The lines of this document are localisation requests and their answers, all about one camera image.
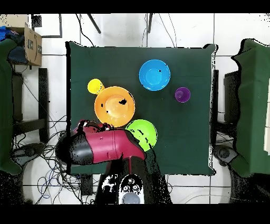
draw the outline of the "blue object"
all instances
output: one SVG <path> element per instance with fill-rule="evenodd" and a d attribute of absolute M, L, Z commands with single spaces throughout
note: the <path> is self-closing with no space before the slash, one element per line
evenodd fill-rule
<path fill-rule="evenodd" d="M 167 64 L 156 59 L 144 63 L 139 72 L 142 86 L 151 91 L 163 89 L 170 81 L 170 77 Z"/>
<path fill-rule="evenodd" d="M 6 33 L 10 31 L 5 26 L 0 26 L 0 41 L 6 39 Z"/>

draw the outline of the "table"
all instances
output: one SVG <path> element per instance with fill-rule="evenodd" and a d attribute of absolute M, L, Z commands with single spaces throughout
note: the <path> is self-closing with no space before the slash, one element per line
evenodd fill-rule
<path fill-rule="evenodd" d="M 105 87 L 120 86 L 131 92 L 136 107 L 132 120 L 146 119 L 155 125 L 158 141 L 153 150 L 162 174 L 214 173 L 208 165 L 208 157 L 211 55 L 215 45 L 208 44 L 204 48 L 87 48 L 66 42 L 66 48 L 67 129 L 76 128 L 80 119 L 98 122 L 94 113 L 96 95 L 87 90 L 88 82 L 98 78 Z M 149 91 L 139 81 L 141 66 L 151 59 L 164 61 L 171 72 L 170 82 L 160 91 Z M 181 86 L 191 91 L 190 100 L 184 104 L 174 98 L 176 89 Z M 151 150 L 147 154 L 146 162 L 151 172 Z M 76 166 L 71 172 L 104 173 L 106 164 Z"/>

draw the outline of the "white floor tile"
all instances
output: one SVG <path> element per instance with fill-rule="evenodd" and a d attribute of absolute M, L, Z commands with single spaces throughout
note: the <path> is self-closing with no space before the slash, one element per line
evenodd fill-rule
<path fill-rule="evenodd" d="M 100 178 L 100 174 L 93 174 L 93 185 L 95 186 L 99 185 L 99 178 Z"/>
<path fill-rule="evenodd" d="M 50 120 L 66 115 L 66 57 L 42 56 L 42 68 L 48 69 Z"/>
<path fill-rule="evenodd" d="M 31 70 L 29 66 L 15 66 L 15 72 L 22 73 L 25 83 L 22 86 L 23 120 L 38 119 L 38 66 L 32 66 Z"/>
<path fill-rule="evenodd" d="M 218 160 L 213 157 L 213 168 L 217 173 L 211 176 L 211 186 L 231 186 L 230 171 L 228 167 L 219 165 Z"/>
<path fill-rule="evenodd" d="M 173 204 L 209 204 L 209 188 L 174 187 L 170 196 Z"/>
<path fill-rule="evenodd" d="M 218 74 L 218 111 L 224 112 L 224 77 L 225 74 L 238 71 L 238 65 L 230 57 L 216 57 L 215 58 L 216 70 Z M 218 120 L 224 121 L 224 114 L 218 113 Z"/>
<path fill-rule="evenodd" d="M 211 204 L 229 203 L 230 188 L 211 188 Z"/>
<path fill-rule="evenodd" d="M 35 158 L 34 160 L 27 163 L 26 168 L 24 170 L 23 175 L 23 184 L 24 185 L 43 185 L 45 183 L 45 179 L 41 177 L 46 176 L 47 172 L 50 171 L 50 167 L 47 162 L 41 158 Z"/>
<path fill-rule="evenodd" d="M 21 72 L 25 68 L 26 66 L 16 66 L 15 71 Z M 22 94 L 24 120 L 38 119 L 38 68 L 32 66 L 30 70 L 28 66 L 22 73 L 25 82 Z M 42 68 L 48 69 L 49 120 L 59 120 L 66 115 L 66 57 L 42 56 Z"/>
<path fill-rule="evenodd" d="M 33 130 L 31 132 L 27 132 L 27 133 L 25 133 L 25 135 L 26 135 L 25 137 L 24 137 L 24 134 L 17 135 L 16 138 L 14 138 L 14 141 L 16 141 L 16 143 L 18 144 L 19 147 L 21 147 L 22 145 L 30 144 L 30 143 L 39 143 L 40 142 L 40 134 L 39 134 L 38 130 Z"/>
<path fill-rule="evenodd" d="M 42 23 L 49 20 L 49 16 L 42 18 Z M 40 28 L 40 33 L 52 33 L 51 28 L 47 25 Z M 66 54 L 65 42 L 75 41 L 80 42 L 80 27 L 75 14 L 62 14 L 62 38 L 43 38 L 42 39 L 42 54 Z"/>
<path fill-rule="evenodd" d="M 217 55 L 236 55 L 243 39 L 255 38 L 270 44 L 269 16 L 264 13 L 215 14 Z"/>
<path fill-rule="evenodd" d="M 95 46 L 141 46 L 143 30 L 146 28 L 145 13 L 92 14 L 99 34 L 87 14 L 81 14 L 82 32 Z M 92 46 L 81 35 L 83 46 Z"/>
<path fill-rule="evenodd" d="M 41 194 L 39 193 L 37 186 L 23 186 L 23 189 L 24 189 L 25 199 L 32 199 L 33 203 L 36 203 L 37 200 L 41 197 Z M 81 198 L 79 190 L 75 189 L 74 191 L 75 191 L 75 194 L 79 198 Z M 52 203 L 53 204 L 81 204 L 81 202 L 78 200 L 78 198 L 74 195 L 72 191 L 69 191 L 68 189 L 65 189 L 65 188 L 61 190 L 61 186 L 50 186 L 48 187 L 48 189 L 43 195 L 46 198 L 42 198 L 39 204 L 52 204 Z M 83 196 L 82 201 L 86 202 L 86 198 L 87 196 Z M 94 195 L 89 196 L 87 198 L 87 202 L 90 203 L 91 199 L 94 199 Z"/>
<path fill-rule="evenodd" d="M 160 13 L 164 25 L 175 43 L 175 33 L 168 13 Z M 151 33 L 148 34 L 148 47 L 173 47 L 158 13 L 153 15 Z M 176 31 L 177 47 L 202 48 L 213 43 L 213 13 L 171 13 Z"/>
<path fill-rule="evenodd" d="M 203 175 L 169 175 L 168 183 L 172 186 L 209 186 L 210 177 Z"/>

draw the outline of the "cable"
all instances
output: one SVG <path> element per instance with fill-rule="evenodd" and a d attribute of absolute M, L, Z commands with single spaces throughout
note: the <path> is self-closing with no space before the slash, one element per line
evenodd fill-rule
<path fill-rule="evenodd" d="M 53 203 L 52 203 L 52 204 L 54 204 L 54 200 L 55 200 L 55 198 L 56 198 L 57 196 L 58 196 L 58 200 L 59 200 L 60 204 L 62 204 L 62 202 L 60 201 L 60 196 L 59 196 L 62 190 L 63 190 L 63 186 L 61 186 L 61 188 L 60 188 L 58 194 L 54 197 Z"/>
<path fill-rule="evenodd" d="M 82 32 L 82 26 L 81 26 L 81 21 L 80 21 L 80 19 L 79 19 L 79 17 L 78 17 L 78 15 L 76 14 L 76 17 L 77 17 L 77 19 L 78 19 L 78 21 L 79 21 L 79 25 L 80 25 L 80 29 L 81 29 L 81 33 L 82 33 L 82 35 L 84 35 L 83 34 L 83 32 Z M 91 42 L 91 44 L 93 45 L 93 46 L 95 46 L 94 44 L 93 44 L 93 42 L 86 36 L 86 35 L 84 35 L 90 42 Z"/>
<path fill-rule="evenodd" d="M 169 180 L 169 175 L 167 176 L 167 186 L 168 186 L 168 184 L 170 184 L 169 182 L 168 182 L 168 180 Z"/>
<path fill-rule="evenodd" d="M 51 121 L 52 121 L 52 123 L 54 124 L 54 121 L 53 121 L 53 119 L 52 119 L 52 117 L 50 116 L 50 114 L 49 114 L 49 112 L 42 106 L 42 104 L 38 101 L 38 99 L 34 96 L 34 94 L 30 91 L 30 89 L 29 89 L 29 87 L 27 86 L 27 84 L 25 84 L 25 86 L 27 87 L 27 89 L 29 90 L 29 92 L 32 94 L 32 96 L 35 98 L 35 100 L 40 104 L 40 106 L 45 110 L 45 112 L 48 114 L 48 116 L 50 117 L 50 119 L 51 119 Z"/>
<path fill-rule="evenodd" d="M 173 28 L 173 30 L 174 30 L 174 32 L 175 32 L 175 27 L 173 26 L 172 20 L 171 20 L 171 25 L 172 25 L 172 28 Z M 176 45 L 176 47 L 177 47 L 176 33 L 175 33 L 175 45 Z"/>
<path fill-rule="evenodd" d="M 145 28 L 145 30 L 143 31 L 141 47 L 142 47 L 142 44 L 143 44 L 144 32 L 146 31 L 146 29 L 147 29 L 147 28 Z"/>
<path fill-rule="evenodd" d="M 66 116 L 66 115 L 64 115 L 63 117 L 61 117 L 57 122 L 59 122 L 60 120 L 62 120 L 65 116 Z"/>
<path fill-rule="evenodd" d="M 25 139 L 25 138 L 26 138 L 26 134 L 25 134 L 25 133 L 23 133 L 23 135 L 24 135 L 24 137 L 23 137 L 21 140 L 19 140 L 19 141 L 18 141 L 18 143 L 17 143 L 18 148 L 20 148 L 20 147 L 19 147 L 20 142 L 21 142 L 23 139 Z"/>
<path fill-rule="evenodd" d="M 217 135 L 219 135 L 220 137 L 222 137 L 222 138 L 224 138 L 222 135 L 220 135 L 219 133 L 217 133 Z M 226 139 L 226 138 L 224 138 L 226 141 L 230 141 L 230 140 L 228 140 L 228 139 Z M 233 144 L 231 143 L 231 142 L 229 142 L 232 146 L 233 146 Z"/>
<path fill-rule="evenodd" d="M 223 143 L 223 142 L 230 142 L 233 141 L 234 139 L 228 139 L 228 140 L 218 140 L 216 143 Z"/>
<path fill-rule="evenodd" d="M 164 28 L 165 28 L 167 34 L 168 34 L 169 37 L 171 38 L 170 34 L 168 33 L 168 31 L 167 31 L 167 29 L 166 29 L 166 27 L 165 27 L 165 25 L 164 25 L 164 22 L 163 22 L 163 20 L 162 20 L 162 18 L 161 18 L 161 16 L 160 16 L 160 14 L 159 14 L 159 17 L 160 17 L 160 19 L 161 19 L 161 21 L 162 21 L 162 23 L 163 23 L 163 26 L 164 26 Z"/>
<path fill-rule="evenodd" d="M 26 65 L 26 69 L 28 68 L 28 64 Z M 23 71 L 19 72 L 19 73 L 23 73 L 26 69 L 24 69 Z"/>
<path fill-rule="evenodd" d="M 191 201 L 192 199 L 194 198 L 197 198 L 197 197 L 201 197 L 201 196 L 217 196 L 217 197 L 226 197 L 226 198 L 230 198 L 230 199 L 234 199 L 234 200 L 240 200 L 240 201 L 249 201 L 249 200 L 242 200 L 242 199 L 238 199 L 238 198 L 232 198 L 232 197 L 229 197 L 229 196 L 224 196 L 224 195 L 216 195 L 216 194 L 201 194 L 201 195 L 197 195 L 191 199 L 189 199 L 188 201 L 186 201 L 184 204 L 188 203 L 189 201 Z"/>

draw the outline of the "plastic cup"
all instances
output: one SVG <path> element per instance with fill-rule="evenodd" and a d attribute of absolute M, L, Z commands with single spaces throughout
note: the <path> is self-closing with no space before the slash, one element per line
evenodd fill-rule
<path fill-rule="evenodd" d="M 90 93 L 98 95 L 105 87 L 99 79 L 92 79 L 88 83 L 87 89 Z"/>
<path fill-rule="evenodd" d="M 178 102 L 187 102 L 190 98 L 190 91 L 186 87 L 180 87 L 175 91 L 175 98 Z"/>

